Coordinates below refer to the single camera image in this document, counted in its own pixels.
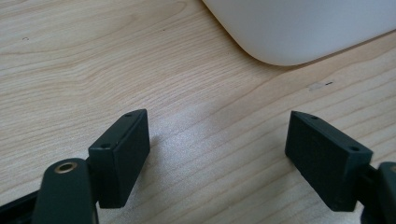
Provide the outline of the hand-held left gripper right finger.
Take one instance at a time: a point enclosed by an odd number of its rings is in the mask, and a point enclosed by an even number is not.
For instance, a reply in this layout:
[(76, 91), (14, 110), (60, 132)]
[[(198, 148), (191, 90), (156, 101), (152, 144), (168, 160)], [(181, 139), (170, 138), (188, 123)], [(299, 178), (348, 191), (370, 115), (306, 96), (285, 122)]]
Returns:
[(355, 184), (369, 166), (372, 150), (323, 119), (293, 111), (285, 153), (329, 208), (336, 212), (355, 209)]

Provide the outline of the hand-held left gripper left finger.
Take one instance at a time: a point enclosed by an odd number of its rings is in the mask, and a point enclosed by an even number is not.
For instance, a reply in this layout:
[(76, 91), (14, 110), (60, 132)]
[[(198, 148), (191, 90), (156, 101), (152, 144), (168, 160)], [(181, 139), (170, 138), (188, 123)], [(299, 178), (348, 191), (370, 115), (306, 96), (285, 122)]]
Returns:
[(126, 204), (149, 152), (146, 109), (122, 115), (89, 147), (89, 165), (101, 208)]

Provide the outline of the white plastic tray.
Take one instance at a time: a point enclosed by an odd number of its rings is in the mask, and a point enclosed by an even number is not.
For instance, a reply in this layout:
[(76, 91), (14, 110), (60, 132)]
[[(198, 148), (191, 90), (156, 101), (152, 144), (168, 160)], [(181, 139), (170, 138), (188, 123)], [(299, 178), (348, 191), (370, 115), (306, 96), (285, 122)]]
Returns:
[(203, 0), (252, 57), (314, 61), (396, 30), (396, 0)]

